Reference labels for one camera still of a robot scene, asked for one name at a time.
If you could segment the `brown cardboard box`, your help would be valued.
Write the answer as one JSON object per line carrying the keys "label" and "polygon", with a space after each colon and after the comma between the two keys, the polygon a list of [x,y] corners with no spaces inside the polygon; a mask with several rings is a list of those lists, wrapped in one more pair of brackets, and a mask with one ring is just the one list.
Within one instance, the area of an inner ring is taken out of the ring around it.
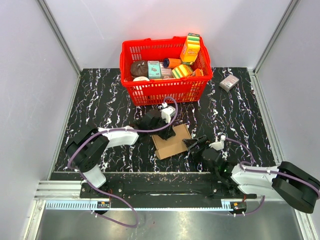
{"label": "brown cardboard box", "polygon": [[175,136],[172,136],[167,140],[162,139],[158,135],[152,136],[155,146],[155,155],[160,160],[164,160],[188,150],[183,142],[184,139],[191,139],[191,134],[189,133],[187,125],[185,123],[180,124],[174,126],[172,129],[175,132]]}

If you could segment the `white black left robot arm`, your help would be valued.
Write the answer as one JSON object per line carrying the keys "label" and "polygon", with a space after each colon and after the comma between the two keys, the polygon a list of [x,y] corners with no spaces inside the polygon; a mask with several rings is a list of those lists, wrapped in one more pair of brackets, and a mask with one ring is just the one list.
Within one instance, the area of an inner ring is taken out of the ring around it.
{"label": "white black left robot arm", "polygon": [[132,146],[147,136],[157,135],[163,140],[175,136],[170,122],[176,116],[173,106],[162,110],[149,110],[142,118],[123,128],[101,128],[86,125],[66,147],[68,166],[80,171],[90,182],[91,192],[98,198],[107,195],[107,179],[99,167],[106,149],[118,146]]}

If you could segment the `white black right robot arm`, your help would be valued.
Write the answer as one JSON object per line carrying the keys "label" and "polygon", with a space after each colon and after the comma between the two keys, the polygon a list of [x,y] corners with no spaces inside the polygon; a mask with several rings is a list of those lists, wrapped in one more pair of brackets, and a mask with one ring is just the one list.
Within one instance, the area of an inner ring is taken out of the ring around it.
{"label": "white black right robot arm", "polygon": [[284,200],[289,206],[306,214],[312,214],[320,199],[320,182],[291,162],[283,161],[270,167],[257,166],[253,154],[242,143],[250,161],[234,163],[224,160],[221,150],[230,138],[221,135],[210,142],[203,135],[195,139],[183,139],[188,152],[200,159],[222,184],[221,192],[233,198],[256,195]]}

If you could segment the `teal small carton box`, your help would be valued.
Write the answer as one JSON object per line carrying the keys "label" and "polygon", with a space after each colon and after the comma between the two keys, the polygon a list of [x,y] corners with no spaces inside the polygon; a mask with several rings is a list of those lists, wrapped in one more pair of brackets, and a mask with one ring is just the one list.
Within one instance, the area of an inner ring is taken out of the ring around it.
{"label": "teal small carton box", "polygon": [[161,67],[160,62],[156,60],[148,60],[148,78],[149,79],[160,79],[161,78]]}

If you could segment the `pink small food box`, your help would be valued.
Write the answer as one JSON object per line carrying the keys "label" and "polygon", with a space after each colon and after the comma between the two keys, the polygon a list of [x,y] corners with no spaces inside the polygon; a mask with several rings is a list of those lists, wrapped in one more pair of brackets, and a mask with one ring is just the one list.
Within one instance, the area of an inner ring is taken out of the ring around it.
{"label": "pink small food box", "polygon": [[172,79],[173,78],[172,69],[164,67],[163,62],[160,62],[159,65],[160,65],[161,78]]}

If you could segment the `tall orange sponge box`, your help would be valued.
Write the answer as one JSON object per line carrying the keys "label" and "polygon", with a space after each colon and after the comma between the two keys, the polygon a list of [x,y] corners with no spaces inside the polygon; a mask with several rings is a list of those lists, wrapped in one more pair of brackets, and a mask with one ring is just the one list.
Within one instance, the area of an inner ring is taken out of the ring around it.
{"label": "tall orange sponge box", "polygon": [[193,65],[197,59],[200,49],[200,35],[189,33],[186,37],[182,51],[180,53],[180,60],[182,64],[189,66]]}

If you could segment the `white round lid container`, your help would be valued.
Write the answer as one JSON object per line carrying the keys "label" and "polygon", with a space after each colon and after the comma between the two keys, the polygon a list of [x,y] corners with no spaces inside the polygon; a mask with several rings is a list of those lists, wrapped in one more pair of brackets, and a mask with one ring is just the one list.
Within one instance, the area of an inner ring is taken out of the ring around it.
{"label": "white round lid container", "polygon": [[141,81],[150,81],[150,79],[148,77],[145,76],[139,76],[139,77],[135,77],[133,79],[133,82],[141,82]]}

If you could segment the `red plastic shopping basket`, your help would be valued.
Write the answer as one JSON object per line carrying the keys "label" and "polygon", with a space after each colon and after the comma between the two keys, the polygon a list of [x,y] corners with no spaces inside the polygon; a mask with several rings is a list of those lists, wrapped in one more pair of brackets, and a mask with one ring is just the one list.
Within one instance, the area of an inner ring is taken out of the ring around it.
{"label": "red plastic shopping basket", "polygon": [[128,40],[119,59],[121,83],[135,106],[198,101],[211,80],[211,60],[202,37]]}

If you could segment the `brown round chocolate cake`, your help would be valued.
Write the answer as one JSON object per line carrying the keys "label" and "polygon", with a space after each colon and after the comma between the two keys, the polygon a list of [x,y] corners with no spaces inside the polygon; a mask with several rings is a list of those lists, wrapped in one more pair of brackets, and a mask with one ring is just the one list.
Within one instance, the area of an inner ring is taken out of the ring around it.
{"label": "brown round chocolate cake", "polygon": [[133,78],[148,77],[148,62],[145,60],[138,60],[131,64],[130,74]]}

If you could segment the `yellow green sponge pack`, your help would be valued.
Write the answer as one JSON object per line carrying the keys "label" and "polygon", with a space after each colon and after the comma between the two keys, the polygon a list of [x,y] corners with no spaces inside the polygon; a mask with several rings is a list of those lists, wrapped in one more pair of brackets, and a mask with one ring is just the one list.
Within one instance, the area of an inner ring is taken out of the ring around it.
{"label": "yellow green sponge pack", "polygon": [[181,79],[189,77],[193,73],[193,70],[189,65],[180,64],[173,68],[171,73],[174,78]]}

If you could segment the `orange cylindrical can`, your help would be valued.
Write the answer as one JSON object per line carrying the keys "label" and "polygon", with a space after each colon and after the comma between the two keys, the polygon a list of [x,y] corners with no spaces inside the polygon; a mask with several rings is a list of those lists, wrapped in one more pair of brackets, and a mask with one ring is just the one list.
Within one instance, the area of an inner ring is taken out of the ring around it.
{"label": "orange cylindrical can", "polygon": [[182,64],[181,59],[179,58],[164,58],[163,59],[163,67],[174,69]]}

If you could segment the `orange snack packet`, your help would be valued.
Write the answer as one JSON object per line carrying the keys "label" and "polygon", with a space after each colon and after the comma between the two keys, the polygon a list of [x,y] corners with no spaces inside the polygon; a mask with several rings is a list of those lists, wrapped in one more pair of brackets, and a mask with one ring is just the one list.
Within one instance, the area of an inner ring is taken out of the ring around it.
{"label": "orange snack packet", "polygon": [[191,74],[192,77],[203,77],[204,73],[203,70],[200,68],[197,68],[196,70],[194,70]]}

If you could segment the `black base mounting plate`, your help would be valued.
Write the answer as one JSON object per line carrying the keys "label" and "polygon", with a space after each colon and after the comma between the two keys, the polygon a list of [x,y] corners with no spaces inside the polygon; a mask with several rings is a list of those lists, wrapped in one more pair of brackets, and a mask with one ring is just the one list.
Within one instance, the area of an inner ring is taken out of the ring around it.
{"label": "black base mounting plate", "polygon": [[209,172],[108,172],[100,189],[119,197],[196,195],[212,199],[255,199],[232,186],[227,189]]}

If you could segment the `white wrapped tissue pack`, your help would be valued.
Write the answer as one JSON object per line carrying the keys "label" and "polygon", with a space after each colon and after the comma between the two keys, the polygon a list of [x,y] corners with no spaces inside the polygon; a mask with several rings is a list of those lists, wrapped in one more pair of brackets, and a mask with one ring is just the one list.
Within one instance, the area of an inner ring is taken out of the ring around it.
{"label": "white wrapped tissue pack", "polygon": [[238,84],[238,82],[239,79],[236,76],[230,74],[219,83],[219,86],[226,92],[229,92],[234,86]]}

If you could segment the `aluminium frame rail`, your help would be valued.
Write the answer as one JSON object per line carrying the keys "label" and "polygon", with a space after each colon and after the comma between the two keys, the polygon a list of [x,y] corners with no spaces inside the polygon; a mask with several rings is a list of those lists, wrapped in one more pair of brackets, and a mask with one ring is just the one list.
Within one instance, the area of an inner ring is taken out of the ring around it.
{"label": "aluminium frame rail", "polygon": [[79,181],[42,181],[35,198],[45,200],[47,209],[91,211],[129,211],[131,208],[136,211],[230,211],[234,202],[258,199],[213,199],[185,194],[120,197],[111,193],[108,196]]}

